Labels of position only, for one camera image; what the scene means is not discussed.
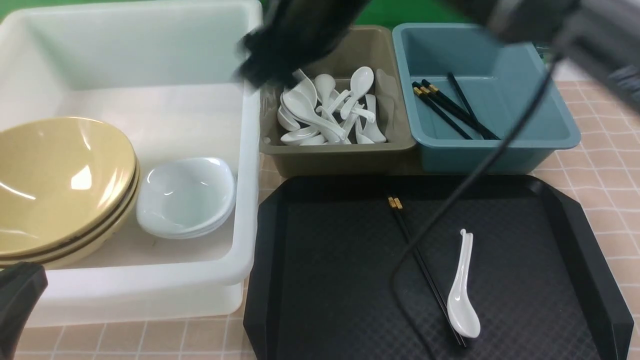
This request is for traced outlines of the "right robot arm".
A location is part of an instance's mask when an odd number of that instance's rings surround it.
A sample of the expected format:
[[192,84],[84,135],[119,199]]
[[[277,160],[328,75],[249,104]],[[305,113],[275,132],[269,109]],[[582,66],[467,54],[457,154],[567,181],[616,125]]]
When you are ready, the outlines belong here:
[[[254,88],[294,87],[293,73],[326,57],[368,0],[277,0],[240,41],[237,72]],[[505,44],[546,43],[639,109],[639,5],[629,0],[445,0],[444,6]]]

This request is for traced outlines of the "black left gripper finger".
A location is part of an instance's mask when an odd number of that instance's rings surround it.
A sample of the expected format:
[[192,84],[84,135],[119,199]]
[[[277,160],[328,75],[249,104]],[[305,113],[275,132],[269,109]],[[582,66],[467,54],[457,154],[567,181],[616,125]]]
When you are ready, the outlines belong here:
[[16,351],[32,311],[48,287],[41,264],[19,262],[0,272],[0,350]]

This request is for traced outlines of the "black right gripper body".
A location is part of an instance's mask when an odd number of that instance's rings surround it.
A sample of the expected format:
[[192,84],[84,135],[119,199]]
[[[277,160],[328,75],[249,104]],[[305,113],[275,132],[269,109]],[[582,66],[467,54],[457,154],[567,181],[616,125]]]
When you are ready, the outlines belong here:
[[250,85],[293,89],[299,71],[324,59],[349,34],[368,0],[274,0],[263,25],[238,44],[247,58],[237,74]]

